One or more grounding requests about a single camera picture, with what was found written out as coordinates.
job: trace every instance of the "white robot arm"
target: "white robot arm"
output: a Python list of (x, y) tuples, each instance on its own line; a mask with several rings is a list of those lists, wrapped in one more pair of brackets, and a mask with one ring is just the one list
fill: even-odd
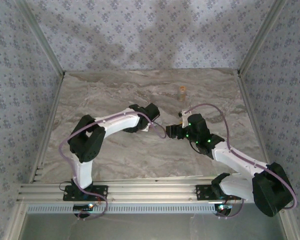
[[(74, 129), (73, 132), (76, 132), (88, 124), (104, 120), (91, 127), (91, 129), (88, 128), (88, 133), (85, 131), (81, 132), (78, 136), (75, 136), (68, 141), (74, 162), (74, 175), (77, 178), (77, 183), (82, 189), (87, 188), (93, 183), (93, 159), (98, 155), (102, 142), (106, 137), (121, 130), (129, 133), (135, 133), (138, 130), (148, 131), (149, 123), (144, 117), (137, 114), (125, 115), (125, 113), (131, 112), (141, 112), (146, 114), (152, 121), (160, 115), (158, 108), (152, 103), (146, 108), (134, 104), (121, 112), (109, 116), (92, 118), (90, 115), (85, 115)], [(122, 116), (111, 119), (111, 117), (120, 114), (122, 114)]]
[(225, 139), (210, 133), (201, 114), (186, 113), (179, 114), (182, 117), (182, 124), (166, 127), (167, 135), (170, 138), (189, 140), (191, 146), (192, 143), (196, 145), (198, 153), (207, 155), (240, 174), (238, 176), (222, 173), (212, 181), (211, 189), (217, 199), (224, 199), (227, 196), (243, 198), (254, 202), (264, 214), (270, 217), (292, 201), (292, 194), (282, 182), (265, 171), (266, 169), (275, 173), (291, 187), (285, 171), (279, 164), (274, 162), (268, 165), (245, 155), (232, 146), (228, 147)]

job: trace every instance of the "black plastic bracket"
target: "black plastic bracket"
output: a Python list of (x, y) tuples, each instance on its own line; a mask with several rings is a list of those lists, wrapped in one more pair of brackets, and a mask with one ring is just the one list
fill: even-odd
[[(153, 103), (150, 103), (146, 107), (139, 106), (138, 104), (133, 104), (133, 105), (130, 105), (129, 108), (136, 112), (143, 113), (151, 121), (157, 119), (160, 116), (158, 107), (156, 105), (154, 105)], [(148, 120), (141, 114), (139, 114), (138, 116), (140, 117), (138, 124), (135, 127), (129, 127), (129, 128), (124, 129), (123, 130), (124, 132), (133, 134), (133, 133), (136, 133), (137, 131), (145, 129), (147, 127)]]
[(195, 193), (198, 201), (203, 200), (240, 200), (238, 196), (226, 195), (220, 187), (221, 181), (229, 176), (229, 173), (222, 173), (212, 180), (210, 185), (196, 185)]
[(217, 196), (217, 194), (213, 191), (212, 185), (196, 185), (195, 186), (195, 194), (196, 199), (198, 201), (204, 200), (240, 200), (241, 198), (238, 196), (232, 195), (222, 195)]
[[(292, 188), (280, 164), (273, 162), (267, 168), (281, 177)], [(278, 179), (266, 171), (254, 175), (254, 178), (252, 178), (252, 187), (255, 205), (269, 217), (276, 215), (293, 200), (289, 190)]]
[[(95, 193), (107, 198), (108, 196), (108, 186), (107, 185), (93, 185), (86, 187), (84, 190), (90, 193)], [(96, 197), (93, 195), (83, 193), (77, 185), (71, 180), (71, 185), (68, 185), (64, 189), (63, 201), (65, 202), (96, 202), (105, 201), (101, 197)]]
[[(72, 134), (94, 121), (95, 119), (90, 115), (83, 116)], [(80, 163), (90, 162), (99, 154), (105, 135), (104, 127), (100, 127), (98, 124), (91, 126), (68, 140), (70, 151), (79, 158)]]

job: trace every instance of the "enclosure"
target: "enclosure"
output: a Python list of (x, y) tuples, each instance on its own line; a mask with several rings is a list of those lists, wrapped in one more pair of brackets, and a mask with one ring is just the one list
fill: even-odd
[[(185, 101), (178, 101), (180, 86)], [(282, 165), (297, 207), (267, 218), (248, 203), (228, 222), (210, 214), (180, 214), (179, 221), (109, 214), (74, 223), (72, 214), (30, 212), (20, 186), (71, 179), (58, 146), (83, 115), (149, 103), (163, 126), (179, 124), (178, 113), (200, 103), (221, 108), (231, 145)], [(226, 136), (215, 109), (194, 112)], [(160, 140), (153, 129), (107, 137), (92, 170), (94, 181), (116, 183), (235, 173), (187, 141)], [(0, 1), (0, 239), (47, 239), (42, 233), (52, 226), (51, 239), (66, 228), (63, 238), (78, 239), (84, 223), (103, 229), (103, 239), (222, 239), (216, 226), (231, 232), (232, 224), (244, 228), (232, 238), (300, 239), (300, 0)], [(146, 230), (152, 223), (157, 235)], [(120, 230), (109, 236), (113, 225)], [(178, 231), (169, 235), (168, 228)]]

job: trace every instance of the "floral wallpaper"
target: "floral wallpaper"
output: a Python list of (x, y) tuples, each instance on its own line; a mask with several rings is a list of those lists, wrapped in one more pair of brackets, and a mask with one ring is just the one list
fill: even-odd
[(288, 0), (245, 82), (268, 155), (297, 194), (300, 228), (300, 0)]
[(35, 163), (60, 77), (14, 1), (0, 0), (0, 239)]
[(65, 71), (238, 69), (273, 0), (28, 0)]

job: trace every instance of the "black mounting bracket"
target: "black mounting bracket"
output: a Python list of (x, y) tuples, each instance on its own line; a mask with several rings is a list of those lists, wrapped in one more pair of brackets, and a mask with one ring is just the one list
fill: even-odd
[[(130, 105), (129, 108), (136, 112), (145, 114), (151, 121), (154, 121), (160, 116), (159, 108), (153, 103), (150, 103), (146, 107), (139, 106), (138, 104), (133, 104)], [(128, 127), (126, 129), (123, 129), (124, 132), (132, 134), (147, 127), (149, 123), (148, 120), (141, 114), (138, 114), (138, 116), (140, 117), (138, 124), (134, 127)]]
[(238, 196), (232, 196), (232, 195), (220, 195), (218, 196), (211, 184), (209, 185), (196, 185), (195, 186), (195, 194), (196, 199), (198, 201), (204, 201), (204, 200), (240, 200), (241, 198)]
[[(107, 185), (93, 185), (86, 187), (84, 190), (90, 193), (95, 193), (103, 196), (107, 199), (108, 196)], [(76, 184), (68, 185), (64, 188), (63, 201), (65, 202), (96, 202), (96, 201), (105, 201), (101, 197), (96, 197), (93, 195), (83, 193)]]
[[(288, 176), (280, 164), (273, 162), (271, 165), (267, 165), (267, 168), (281, 177), (292, 188)], [(269, 217), (276, 215), (294, 199), (290, 191), (267, 171), (254, 175), (252, 187), (255, 205)]]

